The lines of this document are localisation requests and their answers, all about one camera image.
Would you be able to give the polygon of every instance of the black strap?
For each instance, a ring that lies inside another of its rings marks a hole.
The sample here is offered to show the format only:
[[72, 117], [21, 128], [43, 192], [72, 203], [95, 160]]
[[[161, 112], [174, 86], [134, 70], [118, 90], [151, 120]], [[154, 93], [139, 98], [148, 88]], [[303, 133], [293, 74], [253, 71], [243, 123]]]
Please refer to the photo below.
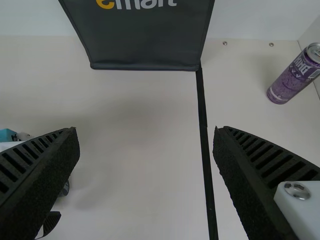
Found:
[[204, 79], [201, 64], [198, 71], [195, 72], [196, 89], [198, 96], [198, 112], [199, 112], [199, 128], [200, 128], [200, 143], [202, 154], [202, 167], [204, 177], [204, 190], [206, 201], [206, 214], [208, 218], [209, 239], [218, 240], [218, 227], [215, 209], [214, 187], [211, 173], [210, 150], [208, 142], [208, 123], [206, 111], [206, 99], [204, 89]]

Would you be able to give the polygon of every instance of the emart logo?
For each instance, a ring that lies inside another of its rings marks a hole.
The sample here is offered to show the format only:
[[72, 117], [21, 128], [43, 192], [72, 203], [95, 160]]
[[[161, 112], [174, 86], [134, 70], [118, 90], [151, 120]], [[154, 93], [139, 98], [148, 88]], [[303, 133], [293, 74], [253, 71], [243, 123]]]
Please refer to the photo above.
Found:
[[[96, 0], [96, 3], [99, 5], [99, 7], [103, 9], [113, 9], [116, 5], [116, 9], [123, 9], [122, 7], [122, 0]], [[131, 0], [124, 0], [125, 3], [125, 9], [131, 10]], [[134, 0], [134, 7], [135, 9], [152, 9], [156, 6], [163, 7], [165, 4], [168, 4], [169, 6], [175, 7], [177, 6], [176, 3], [174, 3], [174, 0]]]

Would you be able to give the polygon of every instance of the teal object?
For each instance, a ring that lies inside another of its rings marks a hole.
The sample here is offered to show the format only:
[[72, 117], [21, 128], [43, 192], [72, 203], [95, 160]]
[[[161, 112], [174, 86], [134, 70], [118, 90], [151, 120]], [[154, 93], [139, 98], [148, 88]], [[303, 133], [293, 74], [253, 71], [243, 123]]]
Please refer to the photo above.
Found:
[[17, 133], [9, 128], [0, 129], [0, 143], [13, 142], [13, 136]]

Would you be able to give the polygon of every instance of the white wall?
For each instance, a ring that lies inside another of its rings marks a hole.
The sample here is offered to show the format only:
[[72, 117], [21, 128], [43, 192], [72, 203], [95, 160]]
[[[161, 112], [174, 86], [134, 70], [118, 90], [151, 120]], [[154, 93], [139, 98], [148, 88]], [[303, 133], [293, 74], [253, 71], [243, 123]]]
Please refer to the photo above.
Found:
[[[208, 37], [297, 40], [319, 8], [319, 0], [216, 0]], [[75, 34], [58, 0], [0, 1], [0, 35]]]
[[319, 8], [319, 0], [216, 0], [208, 37], [297, 40]]
[[[304, 49], [311, 43], [320, 43], [320, 16], [318, 16], [311, 26], [302, 34], [298, 42], [301, 49]], [[314, 81], [314, 85], [320, 96], [320, 78]]]

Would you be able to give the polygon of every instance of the beverage can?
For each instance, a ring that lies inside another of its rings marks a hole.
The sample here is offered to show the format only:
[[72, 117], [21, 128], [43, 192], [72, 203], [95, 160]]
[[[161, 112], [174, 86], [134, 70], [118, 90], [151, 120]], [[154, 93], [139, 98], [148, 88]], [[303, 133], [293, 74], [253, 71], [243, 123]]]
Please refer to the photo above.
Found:
[[275, 104], [285, 104], [320, 75], [320, 43], [307, 46], [266, 91]]

